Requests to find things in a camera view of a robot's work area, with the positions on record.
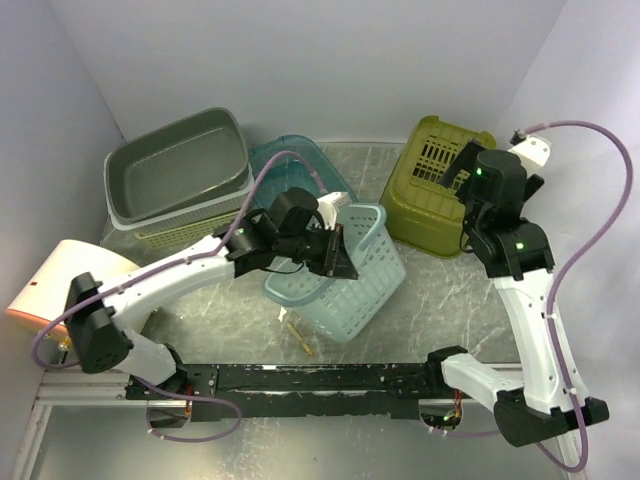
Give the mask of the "light blue perforated basket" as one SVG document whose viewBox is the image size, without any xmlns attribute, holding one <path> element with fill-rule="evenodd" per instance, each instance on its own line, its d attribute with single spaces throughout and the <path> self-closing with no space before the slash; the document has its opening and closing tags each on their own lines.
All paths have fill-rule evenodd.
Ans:
<svg viewBox="0 0 640 480">
<path fill-rule="evenodd" d="M 321 277 L 296 271 L 284 259 L 263 283 L 265 296 L 310 322 L 324 336 L 352 340 L 389 300 L 406 277 L 406 269 L 386 229 L 385 209 L 373 203 L 342 207 L 346 250 L 356 267 L 356 280 Z"/>
</svg>

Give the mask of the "olive green plastic basket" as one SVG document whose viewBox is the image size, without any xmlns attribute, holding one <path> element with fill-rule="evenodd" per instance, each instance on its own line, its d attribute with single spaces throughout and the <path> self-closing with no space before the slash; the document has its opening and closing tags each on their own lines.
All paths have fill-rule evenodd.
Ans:
<svg viewBox="0 0 640 480">
<path fill-rule="evenodd" d="M 440 258 L 461 253 L 464 206 L 456 192 L 469 173 L 459 172 L 448 188 L 438 181 L 471 140 L 496 146 L 491 133 L 446 123 L 436 115 L 416 124 L 380 197 L 394 240 Z"/>
</svg>

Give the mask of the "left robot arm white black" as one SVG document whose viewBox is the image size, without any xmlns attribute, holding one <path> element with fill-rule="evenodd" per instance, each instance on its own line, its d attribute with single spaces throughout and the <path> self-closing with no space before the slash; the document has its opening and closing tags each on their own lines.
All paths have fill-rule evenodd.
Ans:
<svg viewBox="0 0 640 480">
<path fill-rule="evenodd" d="M 70 284 L 65 321 L 81 370 L 97 374 L 116 369 L 138 379 L 162 398 L 186 392 L 188 373 L 175 349 L 144 337 L 150 313 L 192 291 L 267 270 L 277 258 L 311 273 L 355 280 L 337 216 L 349 204 L 344 192 L 315 198 L 293 187 L 267 209 L 256 209 L 219 235 L 106 283 L 90 273 Z"/>
</svg>

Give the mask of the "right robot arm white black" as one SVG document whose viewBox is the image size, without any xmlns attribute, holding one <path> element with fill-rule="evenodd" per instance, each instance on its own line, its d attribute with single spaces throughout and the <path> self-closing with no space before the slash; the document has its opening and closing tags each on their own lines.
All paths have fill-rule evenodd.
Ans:
<svg viewBox="0 0 640 480">
<path fill-rule="evenodd" d="M 461 347 L 432 352 L 426 390 L 443 398 L 461 391 L 492 412 L 503 438 L 521 447 L 608 420 L 605 401 L 592 397 L 573 361 L 564 327 L 547 302 L 554 259 L 543 229 L 522 217 L 524 203 L 543 185 L 514 149 L 468 142 L 440 177 L 464 207 L 462 238 L 485 268 L 507 311 L 523 378 L 513 380 Z"/>
</svg>

